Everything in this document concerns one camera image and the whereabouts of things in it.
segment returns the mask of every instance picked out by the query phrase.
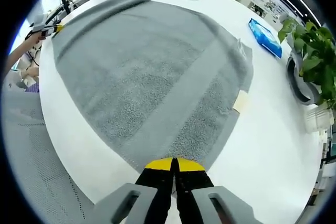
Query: office desk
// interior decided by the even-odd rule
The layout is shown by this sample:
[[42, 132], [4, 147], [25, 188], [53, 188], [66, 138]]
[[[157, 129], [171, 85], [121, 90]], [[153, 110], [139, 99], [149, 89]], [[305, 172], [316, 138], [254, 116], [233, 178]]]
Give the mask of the office desk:
[[[91, 0], [64, 23], [105, 0]], [[290, 52], [277, 60], [261, 48], [248, 27], [250, 18], [275, 31], [234, 0], [153, 0], [204, 13], [253, 49], [254, 77], [248, 103], [221, 154], [209, 169], [214, 185], [223, 185], [250, 204], [263, 223], [293, 224], [304, 209], [319, 171], [322, 143], [306, 134], [303, 106], [293, 97], [285, 75]], [[96, 203], [138, 173], [99, 139], [81, 116], [56, 71], [48, 38], [40, 58], [40, 97], [48, 133], [64, 167]], [[176, 200], [166, 223], [180, 223]]]

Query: hand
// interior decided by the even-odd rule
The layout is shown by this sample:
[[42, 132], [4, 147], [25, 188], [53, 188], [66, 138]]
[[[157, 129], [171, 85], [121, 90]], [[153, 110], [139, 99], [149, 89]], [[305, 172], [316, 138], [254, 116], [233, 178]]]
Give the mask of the hand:
[[46, 37], [42, 36], [42, 32], [39, 31], [37, 33], [33, 33], [28, 39], [25, 40], [25, 44], [27, 46], [27, 51], [31, 50], [33, 46], [39, 43], [41, 40], [45, 40]]

